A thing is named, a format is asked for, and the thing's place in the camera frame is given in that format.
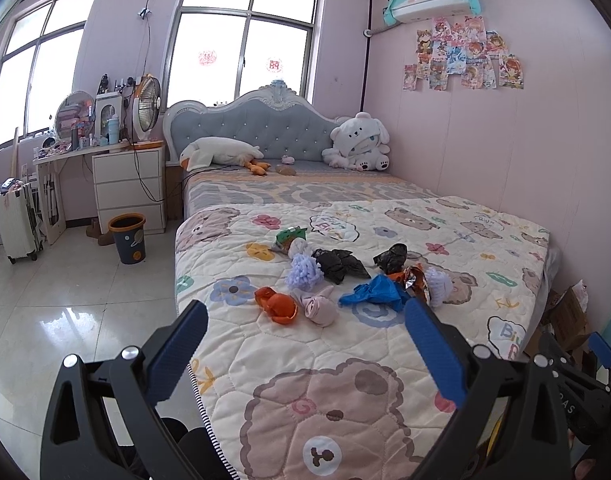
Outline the white fluffy wad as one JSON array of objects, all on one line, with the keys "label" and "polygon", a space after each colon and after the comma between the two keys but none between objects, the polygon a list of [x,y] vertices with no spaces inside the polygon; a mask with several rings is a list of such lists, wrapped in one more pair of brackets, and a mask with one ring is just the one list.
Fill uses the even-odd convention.
[{"label": "white fluffy wad", "polygon": [[447,272],[436,268],[428,268],[425,272],[425,282],[428,289],[428,304],[438,308],[447,302],[453,292],[452,278]]}]

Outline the orange snack wrapper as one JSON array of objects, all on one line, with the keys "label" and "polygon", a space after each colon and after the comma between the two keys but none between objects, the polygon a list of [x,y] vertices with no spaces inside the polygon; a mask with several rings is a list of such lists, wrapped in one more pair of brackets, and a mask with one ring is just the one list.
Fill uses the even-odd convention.
[{"label": "orange snack wrapper", "polygon": [[407,266],[399,272],[388,275],[395,284],[402,288],[410,297],[417,298],[428,304],[430,295],[423,267],[420,264]]}]

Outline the blue plastic wrapper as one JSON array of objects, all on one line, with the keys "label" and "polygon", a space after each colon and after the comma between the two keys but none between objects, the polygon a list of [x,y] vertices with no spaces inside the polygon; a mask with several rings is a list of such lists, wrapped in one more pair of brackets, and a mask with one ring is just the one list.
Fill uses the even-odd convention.
[{"label": "blue plastic wrapper", "polygon": [[357,304],[379,304],[395,312],[401,312],[409,301],[409,295],[387,275],[379,274],[371,281],[356,285],[352,292],[342,295],[338,304],[342,307]]}]

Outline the pink tissue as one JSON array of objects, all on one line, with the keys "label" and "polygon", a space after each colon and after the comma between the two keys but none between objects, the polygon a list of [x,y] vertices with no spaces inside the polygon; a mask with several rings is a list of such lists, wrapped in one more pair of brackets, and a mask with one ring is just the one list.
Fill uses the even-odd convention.
[{"label": "pink tissue", "polygon": [[306,292],[301,296],[300,304],[304,316],[317,326],[330,326],[339,316],[336,304],[326,295],[312,295]]}]

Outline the purple fluffy wad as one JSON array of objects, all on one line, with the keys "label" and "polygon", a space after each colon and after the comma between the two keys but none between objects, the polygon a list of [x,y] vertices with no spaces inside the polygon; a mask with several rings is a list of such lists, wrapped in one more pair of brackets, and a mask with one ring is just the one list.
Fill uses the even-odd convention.
[{"label": "purple fluffy wad", "polygon": [[306,254],[297,254],[292,258],[292,266],[285,278],[290,289],[315,289],[323,281],[324,275],[319,263]]}]

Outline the white tissue bundle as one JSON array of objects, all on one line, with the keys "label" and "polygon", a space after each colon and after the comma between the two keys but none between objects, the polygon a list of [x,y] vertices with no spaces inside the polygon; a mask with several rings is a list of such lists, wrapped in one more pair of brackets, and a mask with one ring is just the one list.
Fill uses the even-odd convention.
[{"label": "white tissue bundle", "polygon": [[288,257],[290,260],[294,260],[296,256],[303,255],[310,257],[312,255],[313,248],[307,242],[305,238],[295,237],[289,245]]}]

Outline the dark blue trash bin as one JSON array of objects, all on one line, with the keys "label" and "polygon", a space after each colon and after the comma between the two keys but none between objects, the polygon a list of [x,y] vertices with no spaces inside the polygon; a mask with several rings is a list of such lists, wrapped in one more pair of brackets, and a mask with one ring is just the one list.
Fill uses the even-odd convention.
[{"label": "dark blue trash bin", "polygon": [[145,223],[146,218],[138,212],[120,214],[108,222],[108,230],[123,264],[135,264],[145,259]]}]

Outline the cardboard box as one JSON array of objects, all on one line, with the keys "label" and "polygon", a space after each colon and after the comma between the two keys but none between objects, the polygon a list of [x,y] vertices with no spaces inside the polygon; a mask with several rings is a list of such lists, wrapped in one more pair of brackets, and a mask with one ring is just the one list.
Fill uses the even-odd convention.
[{"label": "cardboard box", "polygon": [[568,354],[582,347],[591,333],[586,315],[589,300],[589,292],[583,280],[568,287],[563,294],[552,290],[546,310],[523,353],[534,356],[544,334],[553,336],[560,348]]}]

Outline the bed with cartoon quilt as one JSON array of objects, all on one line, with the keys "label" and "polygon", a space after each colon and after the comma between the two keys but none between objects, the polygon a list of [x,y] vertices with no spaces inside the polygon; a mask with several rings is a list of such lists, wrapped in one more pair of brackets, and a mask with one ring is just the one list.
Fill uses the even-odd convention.
[{"label": "bed with cartoon quilt", "polygon": [[373,295],[379,254],[403,245],[408,266],[448,278],[439,318],[503,359],[556,272],[543,226],[386,174],[211,169],[185,205],[176,300],[208,310],[191,381],[235,479],[406,479],[437,441],[454,406],[402,307]]}]

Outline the black plastic bag double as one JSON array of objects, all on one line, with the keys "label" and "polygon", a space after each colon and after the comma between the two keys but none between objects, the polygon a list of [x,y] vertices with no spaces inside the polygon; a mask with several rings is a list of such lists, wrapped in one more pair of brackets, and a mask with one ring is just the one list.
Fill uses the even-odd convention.
[{"label": "black plastic bag double", "polygon": [[321,268],[324,278],[339,285],[347,276],[369,280],[369,274],[361,260],[345,249],[315,249],[312,257]]}]

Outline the white drawer cabinet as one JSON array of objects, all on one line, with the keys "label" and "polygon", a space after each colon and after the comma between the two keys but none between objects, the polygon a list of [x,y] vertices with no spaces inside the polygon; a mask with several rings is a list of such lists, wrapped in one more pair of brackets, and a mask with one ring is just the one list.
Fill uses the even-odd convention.
[{"label": "white drawer cabinet", "polygon": [[146,234],[166,230],[164,163],[166,149],[132,150],[94,155],[92,171],[97,217],[103,233],[121,214],[142,214]]}]

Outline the white suitcase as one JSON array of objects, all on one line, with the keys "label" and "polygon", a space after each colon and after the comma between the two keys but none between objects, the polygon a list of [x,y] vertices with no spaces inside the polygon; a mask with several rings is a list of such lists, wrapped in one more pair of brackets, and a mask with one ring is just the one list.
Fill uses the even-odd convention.
[{"label": "white suitcase", "polygon": [[29,183],[8,178],[2,184],[0,239],[11,264],[22,258],[38,260],[43,245]]}]

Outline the white goose plush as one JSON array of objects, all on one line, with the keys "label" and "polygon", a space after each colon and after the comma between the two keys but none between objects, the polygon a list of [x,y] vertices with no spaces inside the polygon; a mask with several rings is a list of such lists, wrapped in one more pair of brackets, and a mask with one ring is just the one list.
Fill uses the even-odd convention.
[{"label": "white goose plush", "polygon": [[181,152],[179,162],[188,172],[222,165],[244,167],[251,174],[265,176],[271,165],[263,162],[263,157],[258,146],[220,136],[205,136],[188,144]]}]

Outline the small brown plush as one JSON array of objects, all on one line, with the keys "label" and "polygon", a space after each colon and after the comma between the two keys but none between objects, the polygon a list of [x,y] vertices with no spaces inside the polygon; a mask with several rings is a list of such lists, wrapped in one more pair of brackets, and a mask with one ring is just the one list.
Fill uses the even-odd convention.
[{"label": "small brown plush", "polygon": [[289,165],[278,165],[275,167],[275,171],[282,176],[296,176],[297,174],[295,168]]}]

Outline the white bear plush doll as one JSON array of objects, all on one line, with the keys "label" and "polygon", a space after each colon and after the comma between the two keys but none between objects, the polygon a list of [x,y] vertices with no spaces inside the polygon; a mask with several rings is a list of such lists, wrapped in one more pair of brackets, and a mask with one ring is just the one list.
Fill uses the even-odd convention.
[{"label": "white bear plush doll", "polygon": [[333,146],[322,151],[330,167],[356,171],[385,171],[389,167],[389,132],[368,113],[347,119],[330,133],[330,140]]}]

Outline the standing electric fan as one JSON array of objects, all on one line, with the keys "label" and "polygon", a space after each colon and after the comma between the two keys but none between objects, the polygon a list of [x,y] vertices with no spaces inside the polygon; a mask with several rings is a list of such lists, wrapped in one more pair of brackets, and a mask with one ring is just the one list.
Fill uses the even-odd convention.
[{"label": "standing electric fan", "polygon": [[159,117],[161,87],[152,74],[143,76],[135,88],[132,103],[132,127],[134,139],[146,142]]}]

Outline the white cosmetic cabinet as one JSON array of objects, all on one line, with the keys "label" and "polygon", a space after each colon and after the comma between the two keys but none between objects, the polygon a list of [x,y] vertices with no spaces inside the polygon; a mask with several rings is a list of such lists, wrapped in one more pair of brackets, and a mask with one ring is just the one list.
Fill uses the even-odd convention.
[{"label": "white cosmetic cabinet", "polygon": [[98,94],[95,101],[95,137],[100,146],[117,144],[121,127],[122,96],[119,92]]}]

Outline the grey tufted headboard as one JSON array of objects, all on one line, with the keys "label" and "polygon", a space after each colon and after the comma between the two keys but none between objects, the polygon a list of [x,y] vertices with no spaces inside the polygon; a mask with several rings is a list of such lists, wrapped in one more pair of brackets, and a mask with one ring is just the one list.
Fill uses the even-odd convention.
[{"label": "grey tufted headboard", "polygon": [[319,162],[322,151],[333,144],[331,130],[344,121],[319,114],[284,82],[274,81],[225,105],[177,102],[162,117],[162,131],[172,165],[179,162],[188,144],[205,136],[257,145],[270,160],[289,155]]}]

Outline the round vanity mirror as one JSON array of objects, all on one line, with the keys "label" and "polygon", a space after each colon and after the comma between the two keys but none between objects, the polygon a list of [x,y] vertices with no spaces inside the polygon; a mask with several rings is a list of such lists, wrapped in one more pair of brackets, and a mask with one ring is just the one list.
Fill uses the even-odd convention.
[{"label": "round vanity mirror", "polygon": [[84,136],[94,131],[95,99],[88,92],[76,91],[60,103],[54,119],[54,131],[59,140],[70,141],[71,131]]}]

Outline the left window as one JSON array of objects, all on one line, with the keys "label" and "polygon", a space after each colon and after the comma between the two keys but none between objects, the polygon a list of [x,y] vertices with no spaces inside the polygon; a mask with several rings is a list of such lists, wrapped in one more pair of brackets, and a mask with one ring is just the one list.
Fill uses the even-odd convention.
[{"label": "left window", "polygon": [[0,62],[0,149],[53,128],[74,91],[83,32],[95,0],[48,0],[14,21]]}]

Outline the window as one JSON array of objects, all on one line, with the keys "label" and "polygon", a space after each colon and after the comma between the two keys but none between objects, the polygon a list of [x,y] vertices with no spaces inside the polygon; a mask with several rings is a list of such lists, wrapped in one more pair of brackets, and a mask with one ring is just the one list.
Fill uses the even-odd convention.
[{"label": "window", "polygon": [[95,0],[48,0],[14,21],[0,62],[0,149],[53,128],[74,91],[83,32]]},{"label": "window", "polygon": [[181,0],[166,104],[220,106],[283,81],[307,95],[319,0]]}]

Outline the right window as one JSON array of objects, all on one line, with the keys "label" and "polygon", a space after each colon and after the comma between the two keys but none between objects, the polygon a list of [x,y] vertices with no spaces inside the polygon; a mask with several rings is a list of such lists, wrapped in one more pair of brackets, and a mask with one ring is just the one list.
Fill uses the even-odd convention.
[{"label": "right window", "polygon": [[220,106],[283,81],[307,95],[319,0],[181,0],[166,104]]}]

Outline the air conditioner with teal cover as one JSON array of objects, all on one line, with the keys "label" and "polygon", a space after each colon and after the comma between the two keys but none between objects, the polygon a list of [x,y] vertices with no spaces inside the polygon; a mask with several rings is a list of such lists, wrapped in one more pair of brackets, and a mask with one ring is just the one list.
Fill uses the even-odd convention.
[{"label": "air conditioner with teal cover", "polygon": [[387,0],[383,9],[383,24],[392,27],[399,24],[446,18],[450,15],[481,14],[479,0]]}]

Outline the anime posters on wall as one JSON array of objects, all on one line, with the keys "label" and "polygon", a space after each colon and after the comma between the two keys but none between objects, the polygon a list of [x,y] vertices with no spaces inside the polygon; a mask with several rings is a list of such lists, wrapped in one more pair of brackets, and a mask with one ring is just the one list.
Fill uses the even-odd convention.
[{"label": "anime posters on wall", "polygon": [[447,91],[451,80],[469,90],[525,88],[521,59],[497,30],[484,27],[481,16],[434,18],[417,29],[414,55],[403,68],[404,91]]}]

